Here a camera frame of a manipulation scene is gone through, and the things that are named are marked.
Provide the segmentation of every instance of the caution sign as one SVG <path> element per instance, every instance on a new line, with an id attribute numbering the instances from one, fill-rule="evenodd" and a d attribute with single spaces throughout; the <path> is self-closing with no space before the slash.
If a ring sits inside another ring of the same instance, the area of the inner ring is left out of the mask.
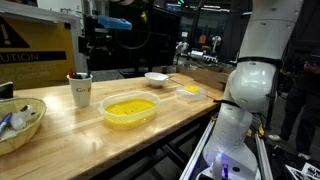
<path id="1" fill-rule="evenodd" d="M 41 23 L 0 16 L 0 82 L 16 89 L 64 84 L 74 68 L 72 34 L 63 22 Z"/>

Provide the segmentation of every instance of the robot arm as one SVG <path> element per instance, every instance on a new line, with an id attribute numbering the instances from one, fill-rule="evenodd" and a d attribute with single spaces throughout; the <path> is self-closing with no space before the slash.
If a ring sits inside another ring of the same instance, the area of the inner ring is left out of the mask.
<path id="1" fill-rule="evenodd" d="M 266 112 L 273 79 L 302 7 L 302 0 L 253 0 L 237 70 L 228 79 L 218 121 L 203 150 L 211 177 L 225 164 L 231 179 L 260 179 L 257 160 L 244 144 L 252 114 Z"/>

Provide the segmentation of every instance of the paper cup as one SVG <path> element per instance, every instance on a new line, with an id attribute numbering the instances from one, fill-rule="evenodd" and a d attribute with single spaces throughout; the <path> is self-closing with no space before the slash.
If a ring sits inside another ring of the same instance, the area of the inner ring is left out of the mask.
<path id="1" fill-rule="evenodd" d="M 72 79 L 69 77 L 69 75 L 67 75 L 67 78 L 69 79 L 75 105 L 77 107 L 86 107 L 90 104 L 93 76 L 91 75 L 90 78 L 85 78 L 87 73 L 77 74 L 80 74 L 83 79 Z"/>

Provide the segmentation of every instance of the wicker basket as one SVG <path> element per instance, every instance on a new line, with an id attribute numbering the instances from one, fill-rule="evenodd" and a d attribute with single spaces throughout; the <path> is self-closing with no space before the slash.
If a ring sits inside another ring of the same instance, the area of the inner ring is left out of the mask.
<path id="1" fill-rule="evenodd" d="M 35 119 L 28 121 L 23 129 L 17 131 L 15 136 L 0 140 L 0 156 L 18 149 L 31 139 L 38 130 L 40 121 L 47 109 L 46 104 L 42 100 L 33 98 L 17 98 L 0 102 L 1 118 L 10 112 L 19 112 L 26 105 L 32 105 L 33 111 L 38 115 Z M 8 125 L 5 131 L 10 130 L 13 129 L 11 125 Z"/>

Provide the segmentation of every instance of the white bowl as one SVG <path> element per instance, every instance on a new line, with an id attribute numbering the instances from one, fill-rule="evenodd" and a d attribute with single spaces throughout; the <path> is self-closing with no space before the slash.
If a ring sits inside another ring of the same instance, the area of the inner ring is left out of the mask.
<path id="1" fill-rule="evenodd" d="M 163 86 L 169 79 L 169 76 L 155 72 L 145 73 L 144 76 L 148 79 L 149 83 L 153 87 Z"/>

